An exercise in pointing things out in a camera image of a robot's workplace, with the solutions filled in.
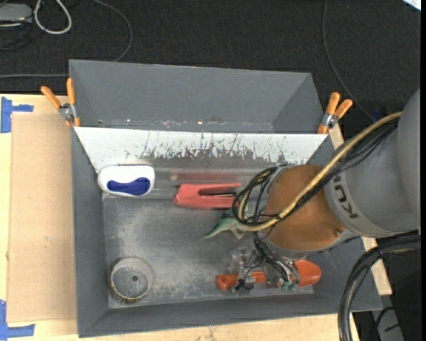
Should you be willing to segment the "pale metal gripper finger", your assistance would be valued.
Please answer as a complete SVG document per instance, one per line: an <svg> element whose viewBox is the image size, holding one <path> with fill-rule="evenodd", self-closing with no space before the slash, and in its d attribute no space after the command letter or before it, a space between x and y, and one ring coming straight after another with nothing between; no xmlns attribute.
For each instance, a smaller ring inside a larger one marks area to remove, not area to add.
<svg viewBox="0 0 426 341"><path fill-rule="evenodd" d="M256 260L256 250L248 247L237 247L229 252L229 273L239 273L251 268Z"/></svg>
<svg viewBox="0 0 426 341"><path fill-rule="evenodd" d="M253 278L252 273L247 272L237 279L234 291L251 291L254 288L255 282L256 280Z"/></svg>

